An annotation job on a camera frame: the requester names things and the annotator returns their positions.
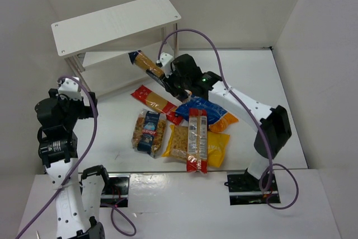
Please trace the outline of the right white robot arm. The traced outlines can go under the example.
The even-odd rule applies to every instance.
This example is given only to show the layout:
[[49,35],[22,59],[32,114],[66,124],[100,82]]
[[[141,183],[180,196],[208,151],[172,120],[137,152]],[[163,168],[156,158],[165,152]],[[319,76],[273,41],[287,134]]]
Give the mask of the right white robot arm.
[[165,89],[175,98],[185,104],[220,107],[249,124],[257,133],[253,144],[257,154],[247,172],[259,180],[272,171],[274,158],[292,135],[284,107],[271,107],[250,98],[227,84],[223,74],[202,72],[188,54],[174,58],[160,53],[156,64],[164,71]]

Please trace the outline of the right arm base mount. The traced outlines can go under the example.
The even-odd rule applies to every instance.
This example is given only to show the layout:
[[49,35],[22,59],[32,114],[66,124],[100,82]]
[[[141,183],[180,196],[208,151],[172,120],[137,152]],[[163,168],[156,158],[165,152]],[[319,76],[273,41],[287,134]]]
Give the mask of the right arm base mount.
[[266,204],[266,199],[273,204],[280,204],[280,196],[275,176],[268,191],[262,192],[258,180],[247,171],[228,172],[224,185],[229,191],[230,205]]

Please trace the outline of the dark blue spaghetti box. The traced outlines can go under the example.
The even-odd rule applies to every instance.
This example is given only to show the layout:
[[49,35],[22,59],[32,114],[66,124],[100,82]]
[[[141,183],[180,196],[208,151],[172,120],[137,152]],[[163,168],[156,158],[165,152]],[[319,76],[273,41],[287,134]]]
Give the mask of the dark blue spaghetti box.
[[136,65],[142,69],[150,78],[161,85],[168,93],[179,101],[188,99],[189,94],[174,85],[172,79],[166,77],[164,71],[151,61],[141,50],[128,53],[132,65]]

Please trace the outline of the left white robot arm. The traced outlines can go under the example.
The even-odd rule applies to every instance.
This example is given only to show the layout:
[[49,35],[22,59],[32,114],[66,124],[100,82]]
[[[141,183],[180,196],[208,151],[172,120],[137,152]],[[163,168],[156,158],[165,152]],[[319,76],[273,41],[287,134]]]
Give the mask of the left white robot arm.
[[103,165],[84,170],[79,176],[77,120],[96,118],[97,100],[89,93],[86,106],[80,93],[61,93],[54,88],[35,106],[41,124],[37,133],[39,157],[56,193],[57,238],[105,238],[99,221],[102,189],[109,177]]

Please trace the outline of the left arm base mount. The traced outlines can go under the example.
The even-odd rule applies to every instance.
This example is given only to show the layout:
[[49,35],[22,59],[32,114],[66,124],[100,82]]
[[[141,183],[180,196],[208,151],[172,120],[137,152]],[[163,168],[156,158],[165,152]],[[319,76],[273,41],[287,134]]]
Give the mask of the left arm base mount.
[[101,203],[127,208],[129,202],[129,174],[109,174],[109,181],[101,193]]

